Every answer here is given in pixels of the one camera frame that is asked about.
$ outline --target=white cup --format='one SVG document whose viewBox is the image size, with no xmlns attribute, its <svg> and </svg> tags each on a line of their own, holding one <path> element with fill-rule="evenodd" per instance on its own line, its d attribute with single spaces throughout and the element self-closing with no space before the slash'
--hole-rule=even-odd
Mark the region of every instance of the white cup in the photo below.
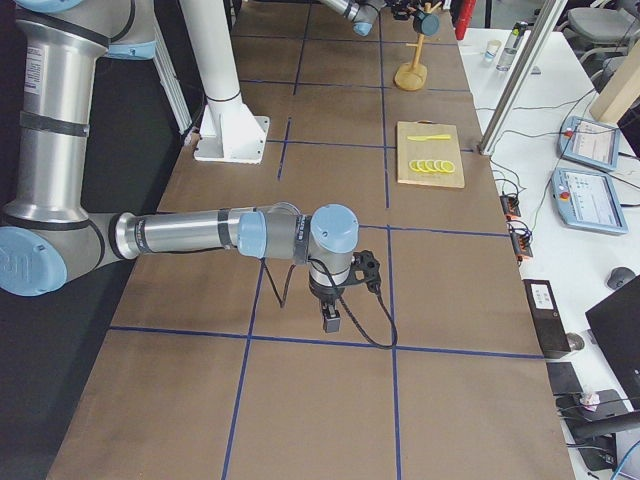
<svg viewBox="0 0 640 480">
<path fill-rule="evenodd" d="M 493 59 L 496 58 L 496 54 L 498 50 L 500 50 L 500 46 L 502 42 L 500 40 L 489 40 L 487 42 L 487 49 L 484 52 L 484 60 L 487 63 L 493 62 Z"/>
</svg>

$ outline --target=white table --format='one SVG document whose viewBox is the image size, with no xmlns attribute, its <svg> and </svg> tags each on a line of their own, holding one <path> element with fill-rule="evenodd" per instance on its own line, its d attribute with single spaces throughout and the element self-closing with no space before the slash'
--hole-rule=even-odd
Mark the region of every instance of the white table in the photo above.
<svg viewBox="0 0 640 480">
<path fill-rule="evenodd" d="M 464 40 L 459 42 L 483 131 L 493 113 L 490 109 L 495 108 L 513 70 L 508 73 L 499 72 L 495 68 L 497 60 L 493 64 L 487 64 L 483 60 L 484 49 L 492 39 L 501 40 L 504 44 L 508 34 L 507 30 L 469 29 Z M 556 106 L 578 100 L 593 88 L 561 33 L 554 32 L 551 35 L 536 65 L 541 74 L 531 75 L 527 79 L 516 100 L 517 107 Z M 505 129 L 528 135 L 558 132 L 563 119 L 572 108 L 572 115 L 592 118 L 587 107 L 595 96 L 596 93 L 587 95 L 575 108 L 572 103 L 555 109 L 514 110 Z M 523 262 L 520 273 L 522 278 L 551 282 L 565 331 L 578 333 L 586 340 L 584 350 L 562 359 L 572 361 L 583 390 L 613 388 L 624 396 L 602 352 L 588 341 L 586 330 L 589 325 L 584 312 L 612 293 L 605 280 L 614 267 L 626 266 L 640 273 L 640 209 L 624 209 L 629 225 L 629 233 L 626 235 L 610 236 L 567 228 L 557 214 L 554 200 L 545 186 L 557 166 L 574 169 L 583 167 L 566 160 L 558 162 L 557 141 L 557 134 L 527 138 L 515 133 L 505 133 L 492 156 L 494 162 L 515 171 L 520 177 L 521 185 L 526 188 L 520 194 L 522 220 L 530 228 L 535 224 L 532 245 L 534 258 Z M 621 142 L 621 151 L 633 154 L 626 140 Z M 640 184 L 640 162 L 620 157 L 619 163 L 614 175 Z M 515 181 L 513 174 L 500 167 L 495 168 Z M 497 183 L 499 190 L 503 183 Z M 621 203 L 640 203 L 640 191 L 622 182 L 615 181 L 614 184 Z M 504 188 L 506 192 L 513 191 L 510 185 L 505 185 Z M 539 206 L 537 221 L 534 221 Z M 571 451 L 570 455 L 576 478 L 590 478 L 579 453 Z M 610 476 L 610 470 L 600 473 L 600 478 L 603 479 Z"/>
</svg>

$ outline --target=white mounting base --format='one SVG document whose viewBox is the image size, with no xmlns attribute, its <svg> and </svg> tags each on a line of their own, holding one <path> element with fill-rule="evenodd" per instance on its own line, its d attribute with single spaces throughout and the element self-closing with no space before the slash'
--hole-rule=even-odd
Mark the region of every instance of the white mounting base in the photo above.
<svg viewBox="0 0 640 480">
<path fill-rule="evenodd" d="M 269 124 L 269 117 L 254 117 L 242 104 L 239 112 L 220 115 L 221 132 L 216 132 L 207 105 L 200 126 L 201 139 L 194 157 L 204 162 L 260 163 Z"/>
</svg>

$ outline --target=wooden cutting board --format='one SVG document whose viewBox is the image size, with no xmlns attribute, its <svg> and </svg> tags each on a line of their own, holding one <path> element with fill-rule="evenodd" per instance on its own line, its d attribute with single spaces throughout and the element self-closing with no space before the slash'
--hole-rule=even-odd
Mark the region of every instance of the wooden cutting board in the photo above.
<svg viewBox="0 0 640 480">
<path fill-rule="evenodd" d="M 460 158 L 458 131 L 455 125 L 398 122 L 397 126 L 398 183 L 431 187 L 464 188 L 464 171 Z M 449 135 L 448 140 L 412 140 L 409 137 Z M 409 168 L 412 160 L 449 160 L 453 173 L 421 173 Z"/>
</svg>

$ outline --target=computer mouse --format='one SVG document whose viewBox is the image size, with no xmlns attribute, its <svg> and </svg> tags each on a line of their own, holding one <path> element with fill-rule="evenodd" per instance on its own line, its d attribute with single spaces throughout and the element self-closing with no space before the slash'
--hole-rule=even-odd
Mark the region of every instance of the computer mouse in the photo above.
<svg viewBox="0 0 640 480">
<path fill-rule="evenodd" d="M 617 290 L 629 283 L 634 278 L 636 278 L 636 274 L 633 272 L 633 270 L 627 267 L 616 267 L 611 270 L 611 273 L 609 274 L 607 286 L 612 290 Z"/>
</svg>

